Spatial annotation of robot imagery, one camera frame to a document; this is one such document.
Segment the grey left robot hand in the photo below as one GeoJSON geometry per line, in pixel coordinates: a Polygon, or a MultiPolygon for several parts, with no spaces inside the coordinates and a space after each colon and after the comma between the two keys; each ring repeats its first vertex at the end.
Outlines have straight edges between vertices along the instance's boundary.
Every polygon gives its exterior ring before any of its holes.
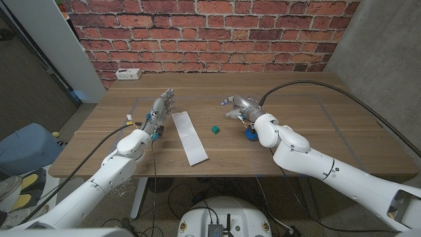
{"type": "Polygon", "coordinates": [[[166,117],[174,109],[173,104],[174,90],[168,89],[161,94],[153,103],[150,112],[147,114],[146,121],[141,125],[141,130],[151,135],[159,126],[161,126],[166,117]]]}

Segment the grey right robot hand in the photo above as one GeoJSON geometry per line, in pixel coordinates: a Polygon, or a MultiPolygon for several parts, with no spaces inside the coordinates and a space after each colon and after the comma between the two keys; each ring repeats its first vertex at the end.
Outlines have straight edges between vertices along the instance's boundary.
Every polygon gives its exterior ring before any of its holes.
{"type": "Polygon", "coordinates": [[[259,105],[258,101],[243,95],[232,95],[221,102],[221,105],[232,104],[233,109],[226,113],[226,117],[231,119],[247,119],[255,122],[266,111],[259,105]]]}

